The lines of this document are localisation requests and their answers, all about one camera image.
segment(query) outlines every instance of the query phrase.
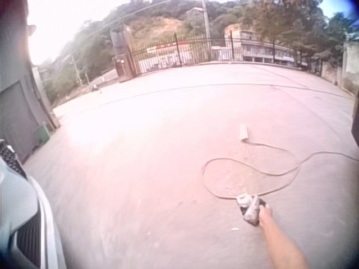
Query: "green vegetation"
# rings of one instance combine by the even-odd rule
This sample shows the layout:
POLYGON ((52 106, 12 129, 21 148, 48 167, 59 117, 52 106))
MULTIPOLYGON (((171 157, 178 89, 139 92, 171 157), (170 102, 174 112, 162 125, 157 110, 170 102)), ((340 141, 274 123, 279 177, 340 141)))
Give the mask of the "green vegetation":
MULTIPOLYGON (((52 63, 44 63, 40 68, 47 70, 45 90, 53 103, 78 87, 74 66, 68 58, 72 54, 86 81, 100 76, 113 67, 114 56, 109 31, 128 25, 133 34, 135 47, 173 36, 205 34, 201 1, 171 0, 146 10, 162 0, 152 3, 133 0, 114 9, 103 21, 86 21, 52 63)), ((300 51, 300 57, 325 59, 333 65, 342 62, 343 43, 353 40, 355 29, 351 26, 355 18, 346 18, 338 13, 326 18, 318 7, 319 0, 241 0, 219 3, 207 2, 211 37, 224 38, 226 27, 241 24, 251 28, 263 40, 283 44, 300 51)))

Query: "human hand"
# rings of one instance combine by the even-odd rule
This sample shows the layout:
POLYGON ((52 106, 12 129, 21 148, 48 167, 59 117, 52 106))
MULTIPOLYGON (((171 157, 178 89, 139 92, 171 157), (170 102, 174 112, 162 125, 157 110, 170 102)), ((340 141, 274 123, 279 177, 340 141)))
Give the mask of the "human hand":
POLYGON ((265 207, 260 205, 259 206, 259 226, 264 228, 266 223, 268 221, 271 221, 273 219, 273 210, 269 207, 269 205, 266 203, 265 207))

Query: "concrete ground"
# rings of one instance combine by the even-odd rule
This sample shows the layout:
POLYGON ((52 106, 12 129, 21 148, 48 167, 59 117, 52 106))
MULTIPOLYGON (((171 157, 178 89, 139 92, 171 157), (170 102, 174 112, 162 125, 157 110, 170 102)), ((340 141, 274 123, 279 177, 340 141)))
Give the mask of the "concrete ground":
MULTIPOLYGON (((56 109, 62 127, 26 163, 43 187, 69 268, 272 268, 259 227, 235 200, 200 181, 210 159, 230 157, 281 173, 292 151, 359 159, 351 136, 353 97, 300 71, 254 64, 170 69, 115 84, 56 109)), ((311 268, 345 267, 357 253, 359 165, 316 155, 295 181, 263 197, 311 268)), ((230 161, 204 178, 236 196, 289 182, 230 161)))

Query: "fence railing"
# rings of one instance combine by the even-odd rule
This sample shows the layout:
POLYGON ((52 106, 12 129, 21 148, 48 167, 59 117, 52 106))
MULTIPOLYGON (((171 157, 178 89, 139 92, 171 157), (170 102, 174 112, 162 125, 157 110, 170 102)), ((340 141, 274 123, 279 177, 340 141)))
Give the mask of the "fence railing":
POLYGON ((133 48, 131 59, 136 75, 161 69, 191 66, 210 61, 249 61, 295 66, 295 52, 281 45, 275 46, 273 62, 272 44, 254 39, 234 38, 232 33, 220 39, 204 36, 174 36, 156 43, 133 48))

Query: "garage door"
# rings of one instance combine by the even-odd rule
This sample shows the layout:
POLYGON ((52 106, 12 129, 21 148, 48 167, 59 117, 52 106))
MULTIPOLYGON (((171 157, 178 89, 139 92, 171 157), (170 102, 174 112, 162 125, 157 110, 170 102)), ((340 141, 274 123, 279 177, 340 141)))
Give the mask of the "garage door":
POLYGON ((26 160, 38 144, 37 126, 20 82, 0 93, 0 137, 7 140, 21 161, 26 160))

